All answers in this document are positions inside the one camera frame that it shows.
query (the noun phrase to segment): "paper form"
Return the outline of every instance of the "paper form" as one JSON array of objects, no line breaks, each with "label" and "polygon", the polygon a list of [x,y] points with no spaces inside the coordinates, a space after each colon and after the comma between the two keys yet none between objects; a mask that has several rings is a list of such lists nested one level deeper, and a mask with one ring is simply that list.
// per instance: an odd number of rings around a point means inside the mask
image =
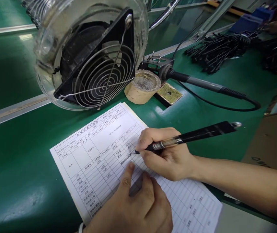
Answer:
[{"label": "paper form", "polygon": [[171,203],[173,232],[214,232],[222,204],[201,182],[169,181],[148,169],[140,155],[131,154],[146,127],[126,104],[119,103],[50,149],[84,223],[112,197],[132,161],[130,194],[141,187],[142,171],[149,172]]}]

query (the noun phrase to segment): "black pen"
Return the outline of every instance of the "black pen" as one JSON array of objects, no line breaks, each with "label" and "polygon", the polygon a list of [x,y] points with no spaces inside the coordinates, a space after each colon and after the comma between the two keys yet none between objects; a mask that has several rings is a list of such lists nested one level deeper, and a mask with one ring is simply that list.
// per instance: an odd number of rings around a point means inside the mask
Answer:
[{"label": "black pen", "polygon": [[235,132],[237,128],[241,126],[242,124],[240,122],[229,123],[228,121],[223,121],[218,124],[197,129],[195,131],[185,133],[170,139],[166,139],[160,142],[153,142],[145,150],[150,150],[150,151],[162,150],[168,147],[177,146],[179,144],[183,144],[191,141],[211,138],[218,135]]}]

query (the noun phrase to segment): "blue container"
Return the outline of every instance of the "blue container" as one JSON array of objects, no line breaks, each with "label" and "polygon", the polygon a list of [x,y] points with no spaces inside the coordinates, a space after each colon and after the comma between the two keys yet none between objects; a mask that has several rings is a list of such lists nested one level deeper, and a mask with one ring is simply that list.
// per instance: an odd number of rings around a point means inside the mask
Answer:
[{"label": "blue container", "polygon": [[274,14],[274,10],[269,10],[263,7],[259,7],[252,13],[252,16],[261,18],[264,22],[266,22],[272,19],[273,14]]},{"label": "blue container", "polygon": [[263,20],[252,15],[242,15],[239,20],[229,29],[231,32],[241,33],[244,31],[256,31]]}]

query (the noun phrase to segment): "hand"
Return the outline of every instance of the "hand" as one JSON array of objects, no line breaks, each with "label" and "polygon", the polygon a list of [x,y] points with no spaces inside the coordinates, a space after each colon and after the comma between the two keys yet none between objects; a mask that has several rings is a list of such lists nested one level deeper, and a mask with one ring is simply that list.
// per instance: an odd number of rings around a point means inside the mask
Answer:
[{"label": "hand", "polygon": [[198,160],[189,152],[186,144],[164,149],[160,155],[144,150],[152,142],[173,138],[180,135],[174,128],[146,128],[136,146],[140,152],[145,165],[159,175],[171,180],[178,181],[185,178],[194,178]]},{"label": "hand", "polygon": [[143,173],[142,189],[134,197],[129,197],[133,170],[134,164],[130,162],[118,190],[84,233],[172,232],[171,205],[160,185],[148,173]]}]

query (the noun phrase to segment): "black fan frame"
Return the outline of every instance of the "black fan frame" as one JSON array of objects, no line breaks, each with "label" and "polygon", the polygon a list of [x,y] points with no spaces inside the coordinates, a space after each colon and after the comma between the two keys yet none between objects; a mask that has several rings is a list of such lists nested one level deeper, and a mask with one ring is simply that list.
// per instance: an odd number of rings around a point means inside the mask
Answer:
[{"label": "black fan frame", "polygon": [[[119,41],[121,44],[122,36],[126,27],[126,17],[129,14],[133,15],[133,10],[127,7],[119,14],[115,21],[111,22],[110,25],[105,22],[91,22],[82,24],[75,29],[76,32],[62,50],[62,58],[59,68],[62,76],[62,83],[54,92],[55,98],[59,98],[61,95],[66,96],[68,94],[76,93],[73,92],[73,84],[76,82],[80,70],[96,52],[102,49],[104,43],[109,41]],[[124,34],[123,45],[129,47],[133,51],[133,54],[135,54],[133,23]],[[130,79],[134,76],[135,69],[133,69]],[[79,105],[76,97],[73,95],[68,96],[64,101]]]}]

